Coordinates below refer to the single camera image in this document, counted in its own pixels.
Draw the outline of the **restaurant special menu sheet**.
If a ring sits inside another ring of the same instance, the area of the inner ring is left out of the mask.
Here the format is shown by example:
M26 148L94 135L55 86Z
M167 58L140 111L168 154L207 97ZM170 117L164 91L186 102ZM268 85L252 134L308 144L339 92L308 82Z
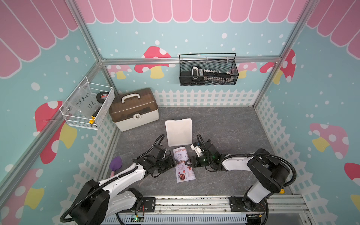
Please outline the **restaurant special menu sheet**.
M185 162L189 159L186 148L180 147L174 149L173 157L178 162L175 167L177 182L180 183L196 180L192 167L185 165Z

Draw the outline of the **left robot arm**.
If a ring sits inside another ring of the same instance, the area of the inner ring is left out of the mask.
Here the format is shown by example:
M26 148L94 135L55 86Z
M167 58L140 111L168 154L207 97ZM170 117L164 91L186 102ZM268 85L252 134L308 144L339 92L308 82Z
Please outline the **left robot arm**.
M131 185L147 176L156 178L177 164L161 144L164 137L157 137L150 149L133 159L124 171L102 181L86 182L70 208L60 216L60 222L100 225L106 217L123 210L138 212L143 206L143 195Z

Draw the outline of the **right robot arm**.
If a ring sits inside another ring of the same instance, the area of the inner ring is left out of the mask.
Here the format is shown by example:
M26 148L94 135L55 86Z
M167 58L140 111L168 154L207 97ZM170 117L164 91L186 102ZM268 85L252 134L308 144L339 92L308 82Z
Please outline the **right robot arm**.
M229 198L234 212L255 212L260 207L267 211L267 199L293 184L297 177L297 172L290 162L265 149L258 149L250 154L221 154L211 141L205 142L201 135L197 135L197 142L192 144L191 148L196 152L196 156L185 161L185 165L189 167L210 168L211 172L249 171L255 176L256 183L243 197Z

